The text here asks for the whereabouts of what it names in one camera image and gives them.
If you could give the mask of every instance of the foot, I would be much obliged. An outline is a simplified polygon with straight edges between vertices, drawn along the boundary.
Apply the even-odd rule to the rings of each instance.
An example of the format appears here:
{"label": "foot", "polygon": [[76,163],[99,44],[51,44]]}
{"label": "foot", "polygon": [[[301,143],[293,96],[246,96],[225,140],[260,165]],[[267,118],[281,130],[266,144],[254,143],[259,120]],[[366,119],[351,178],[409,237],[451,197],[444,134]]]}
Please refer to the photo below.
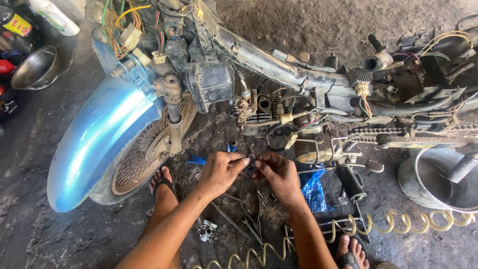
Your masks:
{"label": "foot", "polygon": [[[151,177],[151,183],[149,184],[151,195],[152,195],[152,190],[154,189],[154,186],[156,185],[156,182],[159,180],[160,177],[165,177],[167,178],[171,183],[173,182],[173,179],[171,177],[171,174],[169,173],[169,169],[166,166],[163,166],[160,170],[156,171],[156,173]],[[166,186],[166,184],[161,184],[158,186],[158,189],[156,190],[156,202],[160,200],[173,200],[177,204],[176,197],[174,196],[173,191]]]}
{"label": "foot", "polygon": [[[338,259],[340,256],[348,253],[348,245],[350,244],[350,251],[355,256],[360,269],[369,269],[369,261],[365,259],[365,252],[362,250],[362,246],[358,243],[355,238],[350,240],[348,235],[342,235],[338,242],[337,256],[335,259]],[[345,269],[353,269],[351,266],[345,266]]]}

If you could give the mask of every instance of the blue front fender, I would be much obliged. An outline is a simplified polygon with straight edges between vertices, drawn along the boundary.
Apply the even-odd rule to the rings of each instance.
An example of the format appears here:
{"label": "blue front fender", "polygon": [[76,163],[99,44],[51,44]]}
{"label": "blue front fender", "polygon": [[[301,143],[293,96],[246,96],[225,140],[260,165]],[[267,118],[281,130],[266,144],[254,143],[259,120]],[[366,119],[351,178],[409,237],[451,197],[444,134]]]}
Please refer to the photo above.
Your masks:
{"label": "blue front fender", "polygon": [[81,204],[121,149],[161,117],[162,107],[154,95],[146,96],[125,79],[108,76],[58,145],[48,174],[51,207],[66,212]]}

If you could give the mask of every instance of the hand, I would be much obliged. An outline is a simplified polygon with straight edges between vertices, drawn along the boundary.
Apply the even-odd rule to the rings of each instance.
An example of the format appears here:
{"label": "hand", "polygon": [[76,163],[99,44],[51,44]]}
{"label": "hand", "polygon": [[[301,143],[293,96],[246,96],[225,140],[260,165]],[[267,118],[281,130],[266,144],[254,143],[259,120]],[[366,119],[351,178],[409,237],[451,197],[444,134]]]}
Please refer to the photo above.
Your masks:
{"label": "hand", "polygon": [[257,157],[256,166],[267,178],[275,196],[284,206],[305,201],[294,162],[277,153],[266,152]]}
{"label": "hand", "polygon": [[[234,165],[229,165],[231,161],[236,160]],[[195,189],[202,190],[210,200],[213,200],[229,189],[249,162],[250,159],[244,154],[236,152],[218,151],[209,154]]]}

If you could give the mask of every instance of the human arm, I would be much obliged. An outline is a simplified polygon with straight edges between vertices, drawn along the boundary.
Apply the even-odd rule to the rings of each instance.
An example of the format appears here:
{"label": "human arm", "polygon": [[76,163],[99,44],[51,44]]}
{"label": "human arm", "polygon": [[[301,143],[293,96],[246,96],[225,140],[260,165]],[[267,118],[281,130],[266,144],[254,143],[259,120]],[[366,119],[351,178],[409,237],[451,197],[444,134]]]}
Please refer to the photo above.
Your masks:
{"label": "human arm", "polygon": [[256,166],[271,184],[281,204],[289,213],[295,248],[302,269],[337,269],[319,226],[300,190],[294,162],[272,152],[257,157]]}
{"label": "human arm", "polygon": [[[210,154],[201,178],[191,193],[148,232],[116,266],[117,269],[167,268],[196,218],[213,199],[223,194],[249,158],[234,152]],[[229,167],[229,162],[238,160]]]}

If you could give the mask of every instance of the front fork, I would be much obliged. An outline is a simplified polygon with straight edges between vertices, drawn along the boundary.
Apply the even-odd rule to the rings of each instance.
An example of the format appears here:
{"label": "front fork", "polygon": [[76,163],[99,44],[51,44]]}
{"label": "front fork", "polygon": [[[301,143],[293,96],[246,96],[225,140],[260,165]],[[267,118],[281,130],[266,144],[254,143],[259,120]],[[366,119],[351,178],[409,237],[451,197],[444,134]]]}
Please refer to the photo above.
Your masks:
{"label": "front fork", "polygon": [[183,99],[181,93],[183,91],[181,81],[175,74],[167,74],[157,78],[153,83],[153,88],[157,96],[163,96],[164,102],[168,106],[169,131],[171,134],[169,150],[171,156],[181,152],[181,126],[183,119],[181,118],[179,104]]}

